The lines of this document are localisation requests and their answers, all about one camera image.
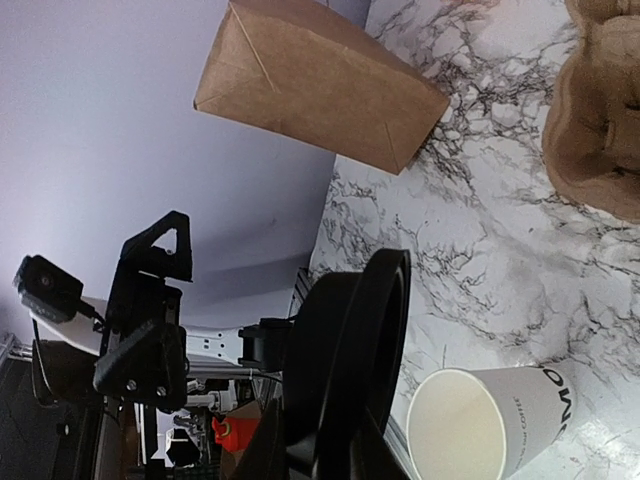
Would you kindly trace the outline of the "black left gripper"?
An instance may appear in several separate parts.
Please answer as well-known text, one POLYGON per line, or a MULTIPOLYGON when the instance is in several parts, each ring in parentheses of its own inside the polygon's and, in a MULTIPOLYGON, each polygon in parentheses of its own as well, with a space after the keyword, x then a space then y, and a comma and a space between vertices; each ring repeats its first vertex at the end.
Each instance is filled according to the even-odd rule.
POLYGON ((160 410, 179 410, 187 401, 188 373, 186 330, 179 325, 182 292, 162 278, 192 281, 189 216, 170 211, 126 240, 120 261, 144 273, 116 271, 94 389, 160 410), (169 234, 175 237, 173 249, 158 244, 169 234))

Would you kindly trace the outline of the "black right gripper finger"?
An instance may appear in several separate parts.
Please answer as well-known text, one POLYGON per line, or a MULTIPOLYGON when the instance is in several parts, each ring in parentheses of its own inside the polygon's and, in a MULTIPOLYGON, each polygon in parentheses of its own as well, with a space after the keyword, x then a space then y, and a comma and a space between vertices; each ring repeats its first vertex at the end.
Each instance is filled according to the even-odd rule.
POLYGON ((287 448, 297 440, 296 421, 283 398, 273 399, 230 479, 289 480, 287 448))

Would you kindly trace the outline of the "white paper coffee cup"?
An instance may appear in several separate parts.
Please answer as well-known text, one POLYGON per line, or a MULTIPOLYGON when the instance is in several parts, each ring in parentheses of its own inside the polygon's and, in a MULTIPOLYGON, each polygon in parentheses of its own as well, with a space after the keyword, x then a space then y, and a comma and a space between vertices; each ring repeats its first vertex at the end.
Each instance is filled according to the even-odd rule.
POLYGON ((557 368, 436 371, 408 409, 413 468, 422 479, 506 479, 564 434, 576 405, 557 368))

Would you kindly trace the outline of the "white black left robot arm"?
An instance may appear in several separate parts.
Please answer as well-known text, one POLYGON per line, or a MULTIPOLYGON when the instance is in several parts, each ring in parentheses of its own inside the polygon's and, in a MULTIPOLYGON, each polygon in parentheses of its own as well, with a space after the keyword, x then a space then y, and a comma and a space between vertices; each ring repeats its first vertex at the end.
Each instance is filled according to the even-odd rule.
POLYGON ((56 335, 33 346, 35 390, 48 401, 134 403, 142 459, 132 479, 195 479, 200 469, 166 468, 155 454, 156 415, 185 407, 223 418, 241 380, 275 380, 292 324, 265 318, 229 329, 184 327, 179 282, 193 274, 190 221, 172 211, 128 239, 109 297, 92 300, 82 282, 42 256, 26 257, 14 284, 35 327, 56 335))

